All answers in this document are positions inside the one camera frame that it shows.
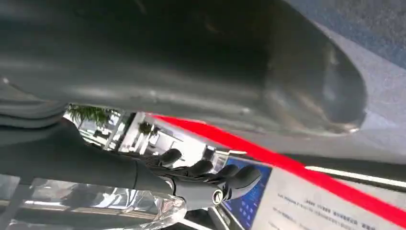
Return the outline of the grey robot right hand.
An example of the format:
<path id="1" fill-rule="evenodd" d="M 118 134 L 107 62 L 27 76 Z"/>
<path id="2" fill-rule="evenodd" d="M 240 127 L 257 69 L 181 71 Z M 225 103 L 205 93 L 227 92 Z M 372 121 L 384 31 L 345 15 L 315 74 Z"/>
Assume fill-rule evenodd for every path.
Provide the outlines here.
<path id="1" fill-rule="evenodd" d="M 1 1 L 1 174 L 171 193 L 140 162 L 88 146 L 69 104 L 342 136 L 362 126 L 367 92 L 283 0 Z"/>

